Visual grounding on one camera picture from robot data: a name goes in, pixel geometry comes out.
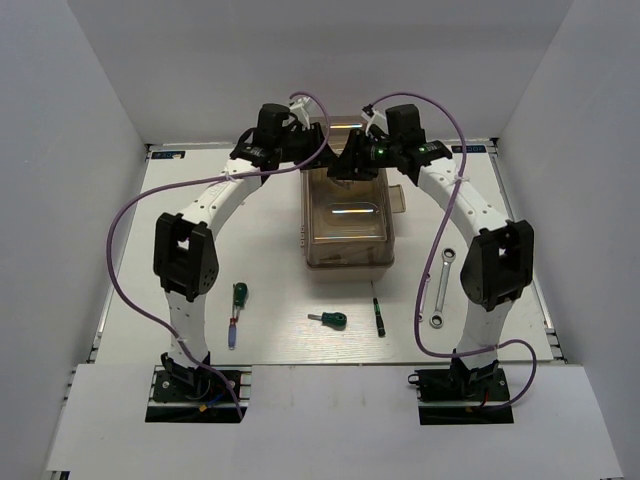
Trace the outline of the beige toolbox with clear lid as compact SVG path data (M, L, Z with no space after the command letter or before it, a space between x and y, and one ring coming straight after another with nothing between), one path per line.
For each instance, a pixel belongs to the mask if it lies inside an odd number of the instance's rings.
M378 281L394 263L395 207L384 170L370 181L338 180L326 167L301 174L301 245L316 283Z

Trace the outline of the large silver ratchet wrench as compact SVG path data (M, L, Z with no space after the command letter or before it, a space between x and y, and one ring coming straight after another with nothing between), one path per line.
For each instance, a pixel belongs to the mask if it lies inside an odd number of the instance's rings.
M456 259L456 251L450 247L444 248L441 253L441 259L442 269L439 277L435 307L429 320L430 326L434 329L440 329L444 324L443 309L446 299L451 266Z

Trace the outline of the slim black green screwdriver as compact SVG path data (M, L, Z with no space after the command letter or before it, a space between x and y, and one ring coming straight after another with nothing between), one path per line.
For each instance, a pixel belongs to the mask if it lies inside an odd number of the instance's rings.
M372 289L372 303L374 308L377 335L379 338L384 338L386 336L386 330L385 330L385 325L384 325L384 320L383 320L379 300L375 292L374 283L370 282L370 285Z

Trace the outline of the green handle long screwdriver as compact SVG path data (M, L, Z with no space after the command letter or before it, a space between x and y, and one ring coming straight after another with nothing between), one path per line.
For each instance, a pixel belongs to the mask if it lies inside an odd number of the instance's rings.
M244 282L238 282L233 285L233 303L232 303L232 318L237 320L239 318L240 311L246 306L248 298L248 286Z

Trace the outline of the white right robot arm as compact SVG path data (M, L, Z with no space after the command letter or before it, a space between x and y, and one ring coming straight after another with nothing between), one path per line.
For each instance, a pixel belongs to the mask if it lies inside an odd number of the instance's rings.
M497 349L506 317L533 273L534 231L495 210L466 180L449 148L429 141L413 104L380 113L363 111L367 125L352 129L341 153L323 155L328 176L338 180L374 179L393 168L429 195L463 236L468 252L460 282L469 304L451 364L453 390L472 399L488 385L498 365Z

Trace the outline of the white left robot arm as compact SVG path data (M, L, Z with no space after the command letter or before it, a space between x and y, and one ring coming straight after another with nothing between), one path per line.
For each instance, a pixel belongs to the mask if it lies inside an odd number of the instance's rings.
M211 387L205 339L206 295L219 273L215 240L236 209L282 163L309 166L327 147L319 123L309 117L312 99L295 94L287 105L264 104L257 125L238 139L222 170L204 192L176 214L162 214L155 227L153 271L159 277L175 336L161 356L177 375L177 387L199 399Z

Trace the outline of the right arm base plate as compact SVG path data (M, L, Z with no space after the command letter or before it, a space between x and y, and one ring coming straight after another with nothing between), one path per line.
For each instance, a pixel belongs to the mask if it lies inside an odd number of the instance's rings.
M500 407L511 400L502 368L469 388L457 385L446 369L415 370L407 381L416 389L422 426L514 423L512 407Z

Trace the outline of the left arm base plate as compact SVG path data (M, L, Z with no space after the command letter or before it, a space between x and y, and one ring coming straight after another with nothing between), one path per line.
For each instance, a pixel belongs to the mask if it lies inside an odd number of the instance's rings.
M147 401L146 423L239 424L236 403L224 381L206 372L204 385L188 389L156 366Z

